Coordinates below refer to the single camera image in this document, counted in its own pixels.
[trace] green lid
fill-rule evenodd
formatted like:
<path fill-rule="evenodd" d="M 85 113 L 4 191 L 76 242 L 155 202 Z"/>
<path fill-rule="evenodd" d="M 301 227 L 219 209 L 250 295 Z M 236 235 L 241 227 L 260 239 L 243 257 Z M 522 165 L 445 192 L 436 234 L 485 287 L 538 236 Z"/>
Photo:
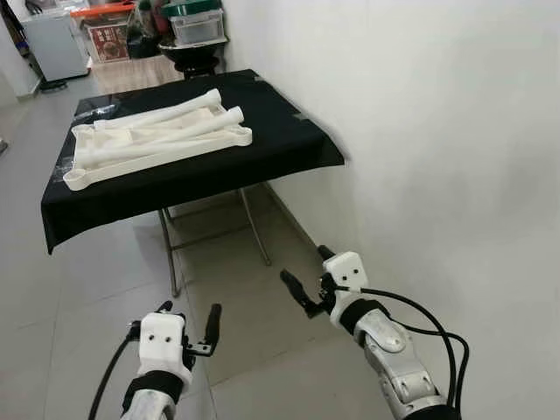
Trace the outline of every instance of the green lid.
<path fill-rule="evenodd" d="M 186 0 L 180 3 L 168 3 L 161 8 L 162 13 L 168 18 L 173 16 L 187 16 L 213 11 L 221 6 L 220 0 Z"/>

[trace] red lid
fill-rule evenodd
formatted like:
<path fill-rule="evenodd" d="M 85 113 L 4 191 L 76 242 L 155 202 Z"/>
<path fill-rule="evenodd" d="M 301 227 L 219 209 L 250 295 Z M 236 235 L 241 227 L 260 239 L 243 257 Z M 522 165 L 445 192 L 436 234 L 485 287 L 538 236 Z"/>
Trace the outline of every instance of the red lid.
<path fill-rule="evenodd" d="M 132 2 L 107 3 L 71 11 L 70 16 L 72 16 L 73 18 L 76 18 L 78 16 L 96 16 L 105 13 L 131 11 L 132 9 L 134 9 L 134 4 Z"/>

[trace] white wall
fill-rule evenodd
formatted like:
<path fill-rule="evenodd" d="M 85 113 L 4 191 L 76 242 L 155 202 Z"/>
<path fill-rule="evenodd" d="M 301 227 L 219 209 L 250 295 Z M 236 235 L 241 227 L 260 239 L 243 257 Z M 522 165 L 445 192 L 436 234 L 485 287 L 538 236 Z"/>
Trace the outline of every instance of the white wall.
<path fill-rule="evenodd" d="M 18 98 L 14 94 L 14 89 L 11 88 L 6 76 L 4 76 L 4 72 L 0 70 L 0 108 L 15 103 L 18 103 Z"/>
<path fill-rule="evenodd" d="M 465 419 L 558 418 L 554 8 L 224 3 L 229 68 L 256 70 L 346 153 L 346 167 L 272 183 L 313 240 L 357 249 L 376 287 L 426 304 L 470 340 Z M 443 346 L 419 346 L 444 388 Z"/>
<path fill-rule="evenodd" d="M 23 19 L 28 18 L 31 13 L 25 7 L 25 0 L 8 0 L 12 11 L 21 22 Z"/>
<path fill-rule="evenodd" d="M 16 96 L 32 93 L 39 80 L 27 61 L 19 55 L 3 19 L 0 19 L 0 71 L 3 72 Z"/>

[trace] metal table leg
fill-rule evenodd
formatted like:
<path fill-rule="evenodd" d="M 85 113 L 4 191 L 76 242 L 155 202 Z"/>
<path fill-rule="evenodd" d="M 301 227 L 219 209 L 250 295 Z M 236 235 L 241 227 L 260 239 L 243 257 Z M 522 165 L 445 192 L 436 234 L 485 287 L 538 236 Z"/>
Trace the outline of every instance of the metal table leg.
<path fill-rule="evenodd" d="M 175 277 L 175 263 L 173 262 L 172 243 L 169 240 L 169 231 L 167 230 L 163 210 L 157 210 L 157 215 L 159 216 L 159 221 L 161 222 L 161 228 L 164 231 L 165 251 L 167 251 L 167 261 L 169 263 L 170 271 L 169 274 L 171 276 L 171 294 L 174 298 L 176 298 L 181 292 L 181 289 L 180 287 L 177 287 L 177 278 Z"/>
<path fill-rule="evenodd" d="M 251 215 L 251 210 L 249 208 L 249 201 L 247 200 L 247 195 L 245 194 L 245 188 L 239 189 L 239 194 L 241 195 L 241 200 L 243 201 L 243 207 L 245 207 L 245 213 L 247 214 L 248 222 L 251 225 L 251 229 L 253 230 L 253 235 L 255 236 L 255 240 L 259 249 L 261 250 L 262 259 L 266 265 L 270 265 L 270 258 L 269 254 L 266 252 L 266 248 L 264 247 L 263 241 L 261 241 L 261 237 L 259 236 L 258 230 L 256 230 L 256 224 L 253 220 L 253 216 Z"/>
<path fill-rule="evenodd" d="M 171 213 L 169 213 L 169 208 L 164 207 L 163 210 L 164 210 L 164 214 L 165 214 L 165 217 L 167 218 L 167 220 L 168 220 L 171 224 L 173 224 L 174 218 L 172 217 Z"/>

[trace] wooden floor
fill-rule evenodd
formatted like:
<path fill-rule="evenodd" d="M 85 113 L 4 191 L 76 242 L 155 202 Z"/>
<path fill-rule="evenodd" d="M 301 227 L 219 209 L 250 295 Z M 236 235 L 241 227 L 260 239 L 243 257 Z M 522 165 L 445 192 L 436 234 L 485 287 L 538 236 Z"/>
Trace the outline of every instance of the wooden floor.
<path fill-rule="evenodd" d="M 94 63 L 92 75 L 104 95 L 183 80 L 183 74 L 177 72 L 173 63 L 163 55 L 115 63 Z"/>

